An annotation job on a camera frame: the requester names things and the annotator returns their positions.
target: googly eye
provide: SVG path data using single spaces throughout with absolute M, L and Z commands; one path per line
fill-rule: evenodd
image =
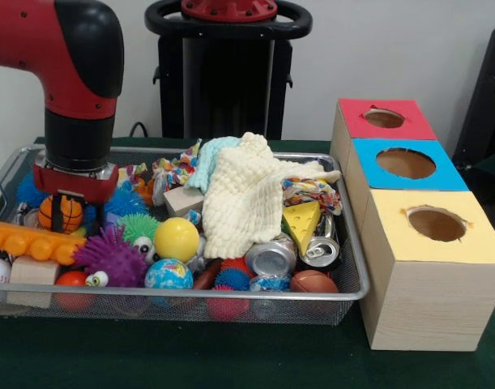
M 152 247 L 147 254 L 144 257 L 144 262 L 146 262 L 148 265 L 153 265 L 154 261 L 154 255 L 156 255 L 156 248 Z
M 153 247 L 153 242 L 149 237 L 138 237 L 134 241 L 134 247 L 138 247 L 140 253 L 146 254 Z
M 87 286 L 94 286 L 94 276 L 92 274 L 85 279 L 85 284 Z
M 109 283 L 109 276 L 104 271 L 97 271 L 94 273 L 92 283 L 94 286 L 107 286 Z

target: red box top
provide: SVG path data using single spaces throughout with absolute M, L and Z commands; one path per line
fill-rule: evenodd
M 414 100 L 339 99 L 352 138 L 435 140 Z

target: white wall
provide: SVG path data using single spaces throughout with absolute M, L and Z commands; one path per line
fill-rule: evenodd
M 330 140 L 339 97 L 414 98 L 448 152 L 495 27 L 495 0 L 295 0 L 314 16 L 294 41 L 285 139 Z M 160 135 L 157 37 L 143 22 L 153 0 L 106 0 L 121 21 L 125 78 L 114 134 L 143 121 Z M 41 86 L 33 75 L 0 68 L 0 166 L 43 133 Z

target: metal mesh basket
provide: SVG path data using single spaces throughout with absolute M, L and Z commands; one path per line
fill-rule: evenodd
M 15 217 L 16 189 L 32 168 L 43 146 L 16 151 L 0 172 L 0 220 Z M 182 150 L 113 147 L 109 160 L 118 166 L 147 165 L 161 156 L 172 158 Z M 317 160 L 325 170 L 338 169 L 330 156 L 276 153 L 283 160 Z M 243 323 L 340 323 L 355 300 L 368 291 L 368 276 L 352 210 L 343 180 L 337 182 L 344 211 L 335 220 L 341 264 L 332 273 L 339 293 L 221 292 L 211 290 L 76 288 L 31 284 L 0 284 L 0 315 L 63 318 L 136 318 L 180 321 L 236 321 Z M 164 207 L 151 209 L 166 219 Z M 228 313 L 236 312 L 230 319 Z

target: black cable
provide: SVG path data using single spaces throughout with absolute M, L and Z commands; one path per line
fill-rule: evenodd
M 137 127 L 141 127 L 141 130 L 143 130 L 143 135 L 145 138 L 148 138 L 148 130 L 147 128 L 145 127 L 145 125 L 142 123 L 142 122 L 136 122 L 133 126 L 132 126 L 132 130 L 130 130 L 130 134 L 128 135 L 129 137 L 133 137 L 134 136 L 134 133 L 135 133 L 135 129 Z

